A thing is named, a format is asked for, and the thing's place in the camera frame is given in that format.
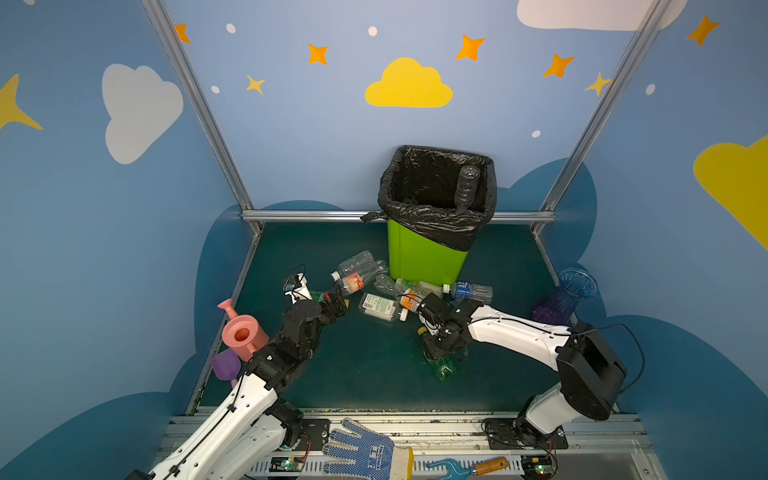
yellow cloud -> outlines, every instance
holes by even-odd
[[[694,175],[704,190],[768,249],[768,136],[750,147],[712,145],[697,157]]]
[[[437,70],[405,57],[387,65],[381,81],[366,89],[366,100],[376,107],[434,108],[451,98],[453,90],[442,83]]]

yellow star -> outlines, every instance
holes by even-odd
[[[28,125],[32,128],[42,130],[43,127],[32,120],[29,115],[24,113],[16,105],[16,89],[18,88],[18,75],[14,75],[8,80],[3,88],[0,88],[0,128],[12,121]]]
[[[310,63],[318,61],[323,65],[328,65],[326,63],[326,50],[328,47],[316,47],[310,43]]]
[[[569,63],[573,61],[573,59],[576,57],[570,57],[570,58],[560,58],[555,54],[554,58],[552,58],[552,66],[544,72],[543,77],[548,77],[549,75],[557,75],[560,78],[563,78],[563,74],[565,73],[565,67],[568,66]]]
[[[589,87],[586,87],[584,91],[594,90],[598,93],[598,97],[599,97],[600,94],[603,93],[603,87],[607,85],[609,81],[611,81],[610,78],[603,78],[603,74],[601,72],[598,72],[598,79],[594,81],[592,85],[590,85]]]
[[[701,46],[701,44],[704,43],[704,39],[707,37],[707,35],[709,35],[711,31],[717,28],[718,25],[719,23],[710,22],[710,19],[708,19],[705,15],[704,18],[701,19],[699,28],[694,30],[694,33],[688,35],[687,40],[695,40],[696,43]]]
[[[482,42],[484,41],[484,38],[472,40],[470,37],[464,35],[464,45],[462,46],[462,50],[458,53],[456,60],[461,60],[462,58],[471,58],[472,60],[477,61],[478,48],[480,48],[480,45],[482,45]]]
[[[250,80],[250,85],[248,85],[246,90],[258,90],[260,94],[264,95],[264,92],[261,91],[261,84],[264,83],[264,80],[255,81],[250,77],[250,75],[248,75],[248,80]]]
[[[183,23],[181,25],[174,25],[176,27],[176,33],[179,34],[179,40],[183,41],[184,43],[192,43],[190,41],[190,38],[187,37],[187,24]]]

dark green mat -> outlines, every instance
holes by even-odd
[[[361,250],[387,258],[383,223],[268,223],[237,302],[238,313],[255,316],[269,335],[282,323],[282,282],[306,264],[311,290],[333,286],[330,273]],[[493,286],[492,306],[527,318],[554,289],[530,228],[488,225],[467,256],[460,280]],[[363,291],[375,292],[372,286]],[[301,408],[519,410],[525,400],[554,385],[557,373],[500,346],[473,342],[458,374],[440,382],[424,359],[417,315],[405,323],[364,316],[360,294],[349,314],[326,327],[304,375],[285,399]],[[202,406],[217,406],[230,392],[211,374]]]

orange wooden handle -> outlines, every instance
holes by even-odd
[[[478,463],[474,467],[475,475],[485,475],[486,473],[495,472],[496,470],[503,470],[509,466],[509,462],[504,457],[494,458],[487,462]]]

green trash can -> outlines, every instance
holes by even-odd
[[[458,173],[464,165],[480,168],[475,201],[468,210],[453,204]],[[389,271],[392,278],[442,285],[458,279],[475,235],[496,209],[493,160],[483,155],[404,145],[384,171],[379,188],[387,218]]]

